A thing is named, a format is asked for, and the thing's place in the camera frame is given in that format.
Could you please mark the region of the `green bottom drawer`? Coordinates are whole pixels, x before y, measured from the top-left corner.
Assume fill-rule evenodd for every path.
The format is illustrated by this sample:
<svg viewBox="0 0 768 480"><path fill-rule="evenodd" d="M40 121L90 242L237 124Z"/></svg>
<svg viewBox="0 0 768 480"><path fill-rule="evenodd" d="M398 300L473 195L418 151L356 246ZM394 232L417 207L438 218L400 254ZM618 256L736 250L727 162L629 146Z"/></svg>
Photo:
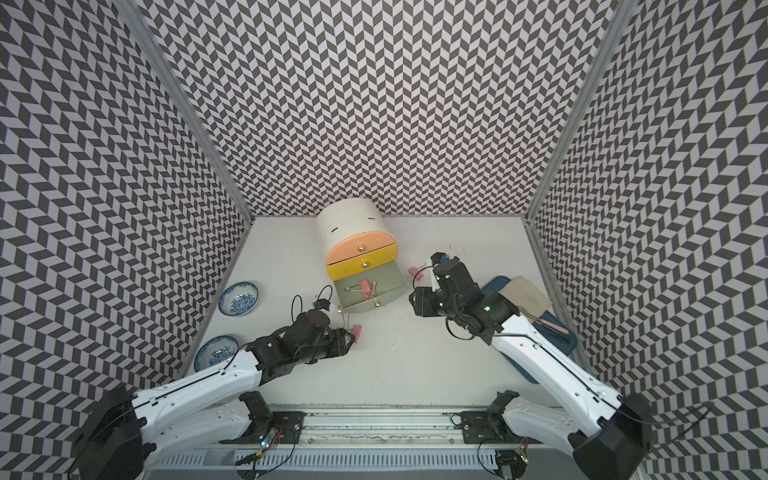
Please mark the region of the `green bottom drawer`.
<svg viewBox="0 0 768 480"><path fill-rule="evenodd" d="M395 261L334 282L339 306L361 314L392 303L405 293L406 281Z"/></svg>

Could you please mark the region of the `yellow drawer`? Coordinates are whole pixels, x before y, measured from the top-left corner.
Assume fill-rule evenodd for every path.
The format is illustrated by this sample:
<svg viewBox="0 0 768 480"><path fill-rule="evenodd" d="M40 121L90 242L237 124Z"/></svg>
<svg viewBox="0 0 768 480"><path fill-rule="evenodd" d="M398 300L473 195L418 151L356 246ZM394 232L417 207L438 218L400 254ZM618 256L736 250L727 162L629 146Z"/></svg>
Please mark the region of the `yellow drawer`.
<svg viewBox="0 0 768 480"><path fill-rule="evenodd" d="M331 280L338 281L393 262L397 255L397 245L391 244L347 260L329 264L326 266L326 271Z"/></svg>

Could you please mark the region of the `orange top drawer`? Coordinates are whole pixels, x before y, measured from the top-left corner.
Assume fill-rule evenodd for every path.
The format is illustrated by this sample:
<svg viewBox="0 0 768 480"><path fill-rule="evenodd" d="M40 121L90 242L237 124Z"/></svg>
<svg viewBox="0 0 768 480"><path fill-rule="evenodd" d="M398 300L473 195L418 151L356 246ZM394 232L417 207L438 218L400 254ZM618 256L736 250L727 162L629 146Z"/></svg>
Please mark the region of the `orange top drawer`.
<svg viewBox="0 0 768 480"><path fill-rule="evenodd" d="M392 244L395 238L389 232L375 230L352 235L337 242L328 252L328 265L339 263Z"/></svg>

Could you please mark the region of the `white round drawer cabinet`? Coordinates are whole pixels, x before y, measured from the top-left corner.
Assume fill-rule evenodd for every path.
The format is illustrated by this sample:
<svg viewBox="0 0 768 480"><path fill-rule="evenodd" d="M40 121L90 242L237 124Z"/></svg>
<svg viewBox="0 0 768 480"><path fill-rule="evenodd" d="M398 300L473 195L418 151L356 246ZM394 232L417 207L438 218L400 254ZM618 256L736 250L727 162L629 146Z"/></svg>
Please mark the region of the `white round drawer cabinet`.
<svg viewBox="0 0 768 480"><path fill-rule="evenodd" d="M328 265L328 252L343 239L375 230L391 234L377 207L365 198L350 198L333 203L320 212L316 221L325 255L325 266Z"/></svg>

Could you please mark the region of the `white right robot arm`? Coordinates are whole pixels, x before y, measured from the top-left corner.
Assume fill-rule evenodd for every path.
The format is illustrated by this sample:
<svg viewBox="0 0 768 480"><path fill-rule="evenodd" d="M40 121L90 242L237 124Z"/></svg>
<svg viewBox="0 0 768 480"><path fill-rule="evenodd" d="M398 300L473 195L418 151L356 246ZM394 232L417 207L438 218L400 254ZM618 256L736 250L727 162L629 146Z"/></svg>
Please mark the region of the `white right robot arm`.
<svg viewBox="0 0 768 480"><path fill-rule="evenodd" d="M420 317L443 317L521 366L557 401L555 408L498 393L487 409L492 438L537 440L573 458L589 479L629 479L650 453L652 409L641 394L622 395L573 362L499 292L483 293L457 257L436 252L435 286L409 302Z"/></svg>

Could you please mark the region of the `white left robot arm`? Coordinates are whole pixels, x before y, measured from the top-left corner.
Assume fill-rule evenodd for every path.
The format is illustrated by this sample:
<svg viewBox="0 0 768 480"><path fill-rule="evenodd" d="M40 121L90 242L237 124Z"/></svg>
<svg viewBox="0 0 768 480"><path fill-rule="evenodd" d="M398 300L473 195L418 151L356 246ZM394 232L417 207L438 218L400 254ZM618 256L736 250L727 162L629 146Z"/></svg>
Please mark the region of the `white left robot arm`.
<svg viewBox="0 0 768 480"><path fill-rule="evenodd" d="M214 442L266 443L283 433L260 393L299 365L346 355L354 333L316 309L259 337L228 359L172 383L105 392L72 440L69 473L137 479L161 461Z"/></svg>

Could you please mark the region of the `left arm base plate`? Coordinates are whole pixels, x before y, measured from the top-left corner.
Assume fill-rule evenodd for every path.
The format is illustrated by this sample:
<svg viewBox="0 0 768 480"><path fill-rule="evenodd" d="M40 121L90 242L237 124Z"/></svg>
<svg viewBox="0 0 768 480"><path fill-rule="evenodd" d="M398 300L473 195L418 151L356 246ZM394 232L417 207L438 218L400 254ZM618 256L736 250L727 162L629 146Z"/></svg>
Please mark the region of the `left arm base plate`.
<svg viewBox="0 0 768 480"><path fill-rule="evenodd" d="M301 439L305 419L303 411L274 412L270 417L252 420L239 438L222 440L221 444L258 445L260 448L273 444L295 445Z"/></svg>

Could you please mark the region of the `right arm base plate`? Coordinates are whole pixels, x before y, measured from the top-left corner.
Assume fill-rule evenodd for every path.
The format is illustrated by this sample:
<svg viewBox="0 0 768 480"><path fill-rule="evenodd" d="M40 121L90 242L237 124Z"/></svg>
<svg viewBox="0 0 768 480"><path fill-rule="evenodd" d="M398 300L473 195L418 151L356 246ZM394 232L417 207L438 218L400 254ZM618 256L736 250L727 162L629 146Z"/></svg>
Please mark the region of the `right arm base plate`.
<svg viewBox="0 0 768 480"><path fill-rule="evenodd" d="M451 417L465 444L522 444L524 437L514 434L498 416L487 411L462 411Z"/></svg>

